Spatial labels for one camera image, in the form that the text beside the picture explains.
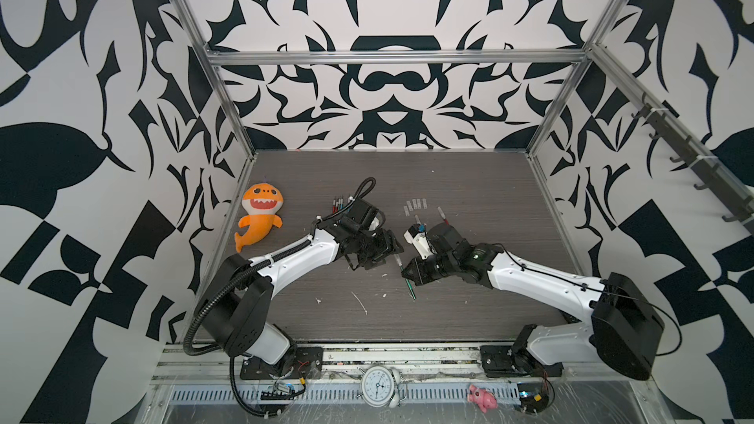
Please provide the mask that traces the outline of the orange shark plush toy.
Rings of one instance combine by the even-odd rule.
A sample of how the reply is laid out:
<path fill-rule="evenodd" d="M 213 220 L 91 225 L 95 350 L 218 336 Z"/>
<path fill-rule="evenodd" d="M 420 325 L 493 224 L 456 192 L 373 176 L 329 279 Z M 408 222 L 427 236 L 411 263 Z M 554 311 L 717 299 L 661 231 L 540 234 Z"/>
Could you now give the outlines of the orange shark plush toy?
<path fill-rule="evenodd" d="M 245 215 L 240 219 L 240 229 L 246 228 L 245 233 L 235 233 L 234 242 L 237 253 L 244 247 L 250 247 L 265 239 L 272 228 L 283 226 L 278 211 L 284 205 L 282 192 L 269 183 L 259 183 L 251 186 L 243 195 L 242 208 Z"/>

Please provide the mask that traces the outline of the green circuit board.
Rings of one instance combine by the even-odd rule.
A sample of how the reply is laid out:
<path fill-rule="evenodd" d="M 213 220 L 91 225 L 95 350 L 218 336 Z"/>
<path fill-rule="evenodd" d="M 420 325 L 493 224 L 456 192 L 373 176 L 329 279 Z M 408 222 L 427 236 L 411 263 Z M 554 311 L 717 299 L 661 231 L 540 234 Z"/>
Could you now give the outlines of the green circuit board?
<path fill-rule="evenodd" d="M 547 381 L 518 383 L 518 399 L 520 403 L 514 407 L 517 411 L 528 415 L 538 415 L 553 404 L 555 390 Z"/>

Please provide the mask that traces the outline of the white alarm clock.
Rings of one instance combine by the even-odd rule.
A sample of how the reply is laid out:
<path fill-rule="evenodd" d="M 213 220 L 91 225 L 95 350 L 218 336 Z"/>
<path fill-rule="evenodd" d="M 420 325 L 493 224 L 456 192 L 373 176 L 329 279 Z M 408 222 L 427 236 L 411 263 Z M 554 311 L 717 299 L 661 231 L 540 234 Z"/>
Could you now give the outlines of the white alarm clock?
<path fill-rule="evenodd" d="M 384 365 L 371 366 L 361 377 L 361 397 L 372 408 L 397 408 L 401 397 L 400 372 Z"/>

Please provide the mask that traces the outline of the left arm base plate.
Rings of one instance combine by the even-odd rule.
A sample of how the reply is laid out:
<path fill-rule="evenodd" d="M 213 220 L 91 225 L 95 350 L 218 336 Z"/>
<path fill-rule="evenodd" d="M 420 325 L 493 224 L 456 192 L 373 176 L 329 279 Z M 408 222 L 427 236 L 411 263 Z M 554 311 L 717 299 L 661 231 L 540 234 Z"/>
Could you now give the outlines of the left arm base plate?
<path fill-rule="evenodd" d="M 277 363 L 268 364 L 251 353 L 244 353 L 240 377 L 245 381 L 317 378 L 321 374 L 323 355 L 322 347 L 297 347 L 290 349 Z"/>

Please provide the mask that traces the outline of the wall hook rack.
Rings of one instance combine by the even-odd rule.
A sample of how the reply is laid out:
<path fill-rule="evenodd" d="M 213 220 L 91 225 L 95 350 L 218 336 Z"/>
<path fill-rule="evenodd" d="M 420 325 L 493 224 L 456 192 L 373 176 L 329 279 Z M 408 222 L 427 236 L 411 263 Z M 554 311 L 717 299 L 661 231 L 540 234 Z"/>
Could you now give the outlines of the wall hook rack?
<path fill-rule="evenodd" d="M 753 235 L 753 192 L 724 164 L 722 159 L 699 141 L 673 113 L 666 108 L 644 103 L 631 115 L 633 121 L 647 124 L 651 141 L 663 141 L 673 151 L 670 161 L 695 174 L 693 185 L 699 192 L 711 192 L 728 210 L 722 216 L 726 223 L 742 225 Z"/>

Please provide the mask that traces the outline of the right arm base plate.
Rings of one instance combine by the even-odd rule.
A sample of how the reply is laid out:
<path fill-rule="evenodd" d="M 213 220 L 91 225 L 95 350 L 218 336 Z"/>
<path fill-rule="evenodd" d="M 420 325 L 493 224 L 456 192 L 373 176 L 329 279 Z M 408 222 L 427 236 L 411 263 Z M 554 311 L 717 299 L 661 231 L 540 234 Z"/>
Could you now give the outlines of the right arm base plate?
<path fill-rule="evenodd" d="M 543 365 L 526 349 L 514 345 L 483 345 L 480 349 L 480 361 L 484 374 L 488 378 L 510 377 L 561 377 L 563 364 Z"/>

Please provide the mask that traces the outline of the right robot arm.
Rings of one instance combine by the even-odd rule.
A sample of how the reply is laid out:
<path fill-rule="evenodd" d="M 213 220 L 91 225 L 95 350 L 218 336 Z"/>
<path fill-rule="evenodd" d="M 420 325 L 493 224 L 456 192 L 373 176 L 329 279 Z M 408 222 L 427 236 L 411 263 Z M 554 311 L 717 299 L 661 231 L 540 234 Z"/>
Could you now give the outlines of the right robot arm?
<path fill-rule="evenodd" d="M 628 277 L 580 276 L 531 262 L 500 243 L 465 239 L 454 227 L 414 224 L 404 233 L 417 251 L 402 275 L 416 286 L 448 277 L 513 292 L 571 316 L 573 323 L 527 325 L 504 359 L 504 371 L 536 374 L 564 363 L 601 361 L 633 380 L 651 377 L 665 330 L 659 309 Z"/>

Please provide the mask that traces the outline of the pink pig toy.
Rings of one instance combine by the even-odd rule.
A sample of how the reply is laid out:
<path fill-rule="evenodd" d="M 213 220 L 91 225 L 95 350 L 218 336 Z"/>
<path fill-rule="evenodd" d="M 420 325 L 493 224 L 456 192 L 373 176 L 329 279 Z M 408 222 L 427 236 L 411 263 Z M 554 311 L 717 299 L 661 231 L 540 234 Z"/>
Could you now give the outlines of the pink pig toy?
<path fill-rule="evenodd" d="M 498 408 L 498 400 L 496 400 L 492 393 L 474 385 L 469 386 L 467 401 L 470 404 L 475 404 L 482 413 L 487 413 L 491 409 Z"/>

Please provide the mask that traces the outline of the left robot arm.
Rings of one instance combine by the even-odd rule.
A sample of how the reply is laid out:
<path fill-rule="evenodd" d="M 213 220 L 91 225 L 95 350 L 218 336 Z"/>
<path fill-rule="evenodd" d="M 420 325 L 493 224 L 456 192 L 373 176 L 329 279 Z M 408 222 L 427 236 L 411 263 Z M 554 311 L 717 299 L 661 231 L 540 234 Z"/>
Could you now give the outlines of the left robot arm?
<path fill-rule="evenodd" d="M 313 222 L 307 236 L 277 251 L 226 258 L 198 301 L 183 339 L 186 355 L 247 353 L 269 365 L 284 363 L 294 341 L 267 321 L 272 300 L 313 270 L 346 259 L 351 269 L 380 266 L 404 251 L 384 227 L 385 215 L 362 198 Z"/>

